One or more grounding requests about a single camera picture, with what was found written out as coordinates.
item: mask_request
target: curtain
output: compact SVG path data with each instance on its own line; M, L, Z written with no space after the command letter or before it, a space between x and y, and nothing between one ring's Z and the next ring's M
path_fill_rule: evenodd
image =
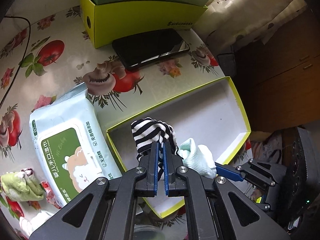
M266 43L306 6L304 0L209 0L193 29L217 55L232 44L238 50L252 41Z

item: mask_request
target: baby wipes package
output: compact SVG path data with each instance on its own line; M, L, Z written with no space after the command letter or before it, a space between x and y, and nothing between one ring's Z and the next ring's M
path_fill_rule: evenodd
M62 206L96 178L121 176L84 83L36 109L29 126L42 169Z

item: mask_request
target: black and white striped sock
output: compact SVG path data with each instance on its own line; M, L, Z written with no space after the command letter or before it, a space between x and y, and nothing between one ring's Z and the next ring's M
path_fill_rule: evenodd
M150 117L134 121L131 124L133 138L137 146L137 160L148 154L151 149L152 142L160 142L161 146L164 142L169 141L171 152L178 153L176 142L176 134L171 125L165 122L153 120Z

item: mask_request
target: yellow-green box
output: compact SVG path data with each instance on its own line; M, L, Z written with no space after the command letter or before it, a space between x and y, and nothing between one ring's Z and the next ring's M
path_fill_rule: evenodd
M151 117L172 125L177 144L194 138L212 152L214 161L229 163L250 134L249 122L230 77L223 77L165 100L107 130L107 144L124 171L138 166L131 123ZM164 194L163 180L158 182L155 198L145 199L154 213L166 217L184 205L183 197Z
M80 0L81 17L95 48L143 32L187 30L207 7L168 1L124 1L95 5Z

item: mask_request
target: flower print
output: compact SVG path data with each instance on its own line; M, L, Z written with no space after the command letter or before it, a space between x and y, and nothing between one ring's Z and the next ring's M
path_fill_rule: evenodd
M51 103L51 99L50 97L45 97L44 95L40 95L37 103L35 104L35 110L40 108L40 107L43 107L43 106L47 106L47 105L50 105Z
M41 209L41 206L38 201L27 201L30 207L33 207L35 210Z
M51 22L53 22L55 20L54 19L55 16L56 16L55 14L52 14L52 15L38 21L38 23L37 23L38 30L44 30L44 29L48 28L51 25Z
M84 40L90 40L89 34L87 31L82 32Z
M179 59L170 58L169 60L159 62L157 66L159 66L159 70L163 75L169 75L173 78L181 75L180 69L182 66L178 63Z
M35 104L34 109L31 112L33 112L34 110L40 107L51 105L56 99L57 99L57 96L45 97L44 95L40 95L37 103Z
M177 76L181 76L180 69L178 67L173 67L170 70L170 74L169 75L172 76L173 78L175 78Z
M13 75L14 68L7 68L2 79L1 79L1 88L5 89L6 86L10 83L10 78Z

